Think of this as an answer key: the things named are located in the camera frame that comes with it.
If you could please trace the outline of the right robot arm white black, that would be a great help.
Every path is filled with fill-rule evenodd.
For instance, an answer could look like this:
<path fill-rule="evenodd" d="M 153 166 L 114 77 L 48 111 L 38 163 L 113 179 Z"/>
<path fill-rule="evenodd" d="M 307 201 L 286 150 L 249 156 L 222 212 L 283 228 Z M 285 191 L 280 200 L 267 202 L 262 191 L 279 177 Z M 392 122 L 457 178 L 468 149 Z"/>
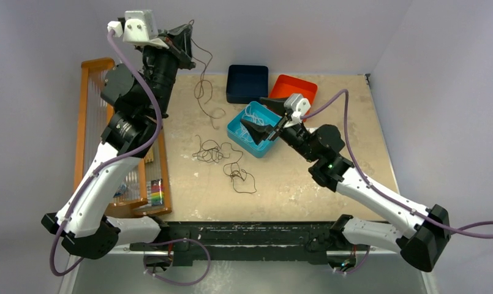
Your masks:
<path fill-rule="evenodd" d="M 340 130 L 331 124 L 307 128 L 299 115 L 309 109 L 307 99 L 293 96 L 277 102 L 281 118 L 275 125 L 260 125 L 248 119 L 241 124 L 256 144 L 281 138 L 312 163 L 308 171 L 321 187 L 356 200 L 384 218 L 383 223 L 342 215 L 335 222 L 330 240 L 334 247 L 374 246 L 397 252 L 414 268 L 431 272 L 451 239 L 444 227 L 450 224 L 448 211 L 411 201 L 357 170 L 354 161 L 340 154 L 345 146 Z"/>

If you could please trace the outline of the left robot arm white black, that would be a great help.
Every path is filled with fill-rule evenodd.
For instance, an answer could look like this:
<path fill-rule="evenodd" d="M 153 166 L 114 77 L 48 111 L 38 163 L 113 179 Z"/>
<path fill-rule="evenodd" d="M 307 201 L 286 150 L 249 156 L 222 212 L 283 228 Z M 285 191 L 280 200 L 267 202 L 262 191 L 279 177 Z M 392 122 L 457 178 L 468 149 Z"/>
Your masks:
<path fill-rule="evenodd" d="M 115 246 L 146 243 L 167 247 L 169 234 L 156 217 L 117 218 L 105 214 L 110 200 L 138 166 L 162 130 L 180 69 L 193 69 L 191 23 L 154 32 L 134 42 L 142 68 L 122 59 L 106 70 L 101 99 L 113 108 L 96 155 L 70 200 L 42 225 L 69 254 L 98 259 Z"/>

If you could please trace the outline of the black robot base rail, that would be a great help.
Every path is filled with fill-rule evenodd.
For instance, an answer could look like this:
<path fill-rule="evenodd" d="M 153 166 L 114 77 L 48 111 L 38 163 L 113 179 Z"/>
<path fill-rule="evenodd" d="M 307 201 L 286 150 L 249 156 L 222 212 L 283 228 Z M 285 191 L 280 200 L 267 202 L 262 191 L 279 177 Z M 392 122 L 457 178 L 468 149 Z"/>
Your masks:
<path fill-rule="evenodd" d="M 364 244 L 350 244 L 334 221 L 304 222 L 163 222 L 151 243 L 134 243 L 132 251 L 170 252 L 174 266 L 196 260 L 307 262 L 339 266 Z"/>

